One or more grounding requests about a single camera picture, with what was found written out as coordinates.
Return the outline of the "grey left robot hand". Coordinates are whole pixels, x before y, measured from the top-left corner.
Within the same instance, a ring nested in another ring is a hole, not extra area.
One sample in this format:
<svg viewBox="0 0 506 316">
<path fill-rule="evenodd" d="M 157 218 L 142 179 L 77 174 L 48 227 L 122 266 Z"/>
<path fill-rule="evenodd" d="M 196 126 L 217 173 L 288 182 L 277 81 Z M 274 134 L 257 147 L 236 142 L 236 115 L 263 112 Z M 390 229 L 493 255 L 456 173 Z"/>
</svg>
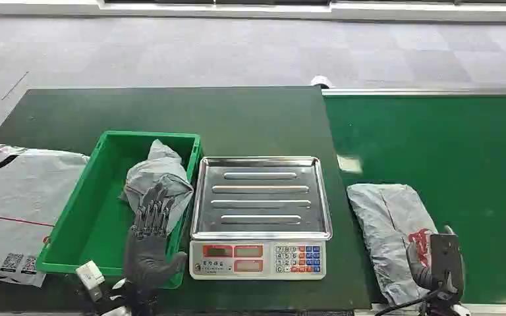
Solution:
<svg viewBox="0 0 506 316">
<path fill-rule="evenodd" d="M 186 265 L 188 254 L 178 251 L 166 256 L 167 235 L 161 229 L 163 203 L 167 189 L 162 184 L 151 187 L 140 198 L 134 223 L 125 244 L 123 273 L 139 290 L 157 290 Z"/>
</svg>

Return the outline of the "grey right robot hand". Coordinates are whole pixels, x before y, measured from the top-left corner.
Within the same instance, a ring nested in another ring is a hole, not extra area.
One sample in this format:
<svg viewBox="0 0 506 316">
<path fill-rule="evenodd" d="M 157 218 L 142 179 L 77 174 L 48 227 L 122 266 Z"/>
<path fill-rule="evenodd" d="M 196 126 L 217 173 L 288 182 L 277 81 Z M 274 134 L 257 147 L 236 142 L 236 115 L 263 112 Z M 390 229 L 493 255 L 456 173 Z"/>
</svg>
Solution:
<svg viewBox="0 0 506 316">
<path fill-rule="evenodd" d="M 410 241 L 407 262 L 412 279 L 419 287 L 439 290 L 444 300 L 459 300 L 464 294 L 465 266 L 459 237 L 449 226 L 442 233 L 420 235 Z"/>
</svg>

